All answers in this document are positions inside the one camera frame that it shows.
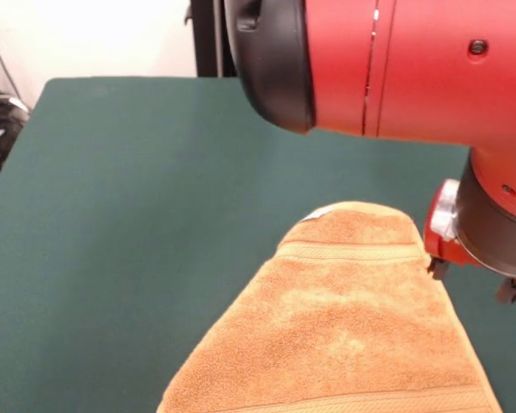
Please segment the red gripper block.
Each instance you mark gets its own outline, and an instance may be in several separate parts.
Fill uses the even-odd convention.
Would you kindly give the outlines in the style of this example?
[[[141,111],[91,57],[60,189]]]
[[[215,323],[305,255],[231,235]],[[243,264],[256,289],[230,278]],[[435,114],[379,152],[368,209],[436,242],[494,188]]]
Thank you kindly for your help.
[[[477,259],[459,240],[457,235],[457,195],[459,181],[445,179],[430,202],[423,227],[425,251],[431,256],[427,272],[434,280],[443,280],[450,263],[488,268],[506,277],[501,283],[496,299],[502,304],[516,302],[516,275],[500,271]]]

